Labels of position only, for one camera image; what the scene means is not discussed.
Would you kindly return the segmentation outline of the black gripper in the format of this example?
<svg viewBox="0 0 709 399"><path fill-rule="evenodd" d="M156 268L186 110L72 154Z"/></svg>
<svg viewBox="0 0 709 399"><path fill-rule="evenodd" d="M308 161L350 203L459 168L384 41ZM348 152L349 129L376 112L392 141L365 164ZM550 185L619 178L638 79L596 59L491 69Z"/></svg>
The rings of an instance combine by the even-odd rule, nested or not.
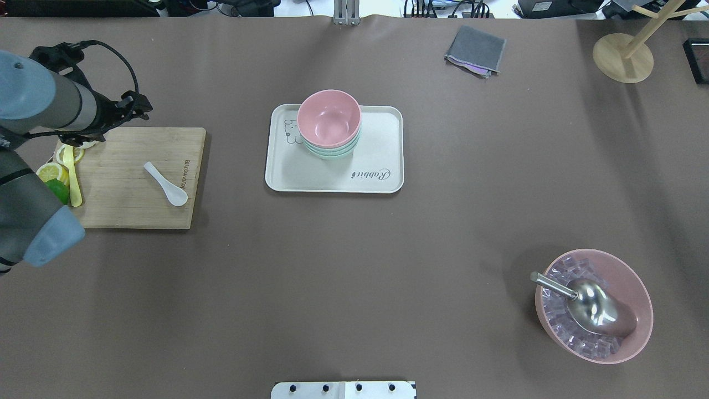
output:
<svg viewBox="0 0 709 399"><path fill-rule="evenodd" d="M91 46L101 46L114 53L127 67L131 74L133 90L121 95L120 100L113 101L91 88L84 72L78 63L84 60L84 49ZM56 136L64 144L85 144L89 142L104 142L105 133L115 129L132 119L148 120L148 112L152 104L147 96L140 93L135 71L129 61L121 53L104 42L60 43L53 47L37 47L29 58L38 62L47 70L60 74L71 81L78 91L86 89L88 94L79 95L79 109L70 124L61 128L50 128L49 131L28 134L29 139Z"/></svg>

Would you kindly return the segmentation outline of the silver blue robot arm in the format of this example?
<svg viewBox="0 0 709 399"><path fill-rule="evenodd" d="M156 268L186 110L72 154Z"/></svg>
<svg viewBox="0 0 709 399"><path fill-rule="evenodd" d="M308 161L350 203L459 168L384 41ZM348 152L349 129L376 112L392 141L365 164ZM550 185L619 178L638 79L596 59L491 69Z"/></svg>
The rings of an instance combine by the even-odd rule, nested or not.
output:
<svg viewBox="0 0 709 399"><path fill-rule="evenodd" d="M132 119L147 120L152 104L139 90L135 72L133 88L112 100L95 91L79 63L84 50L100 46L99 40L37 47L28 57L1 53L1 263L2 274L25 261L43 266L80 242L84 227L68 205L18 154L34 138L53 136L79 147L104 141L105 134Z"/></svg>

